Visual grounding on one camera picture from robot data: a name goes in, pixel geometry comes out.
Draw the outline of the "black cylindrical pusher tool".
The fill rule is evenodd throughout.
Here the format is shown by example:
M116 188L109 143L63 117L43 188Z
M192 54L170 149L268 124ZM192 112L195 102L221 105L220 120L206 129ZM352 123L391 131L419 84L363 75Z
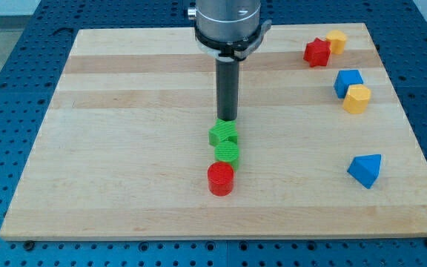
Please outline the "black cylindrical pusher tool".
M224 121L237 118L239 63L216 60L217 117Z

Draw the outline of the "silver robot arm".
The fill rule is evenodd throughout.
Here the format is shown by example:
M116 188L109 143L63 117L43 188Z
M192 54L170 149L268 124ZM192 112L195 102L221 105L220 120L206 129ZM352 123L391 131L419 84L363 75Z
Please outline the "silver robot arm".
M237 118L239 65L261 44L272 22L259 20L260 0L196 0L187 10L199 48L216 62L216 114Z

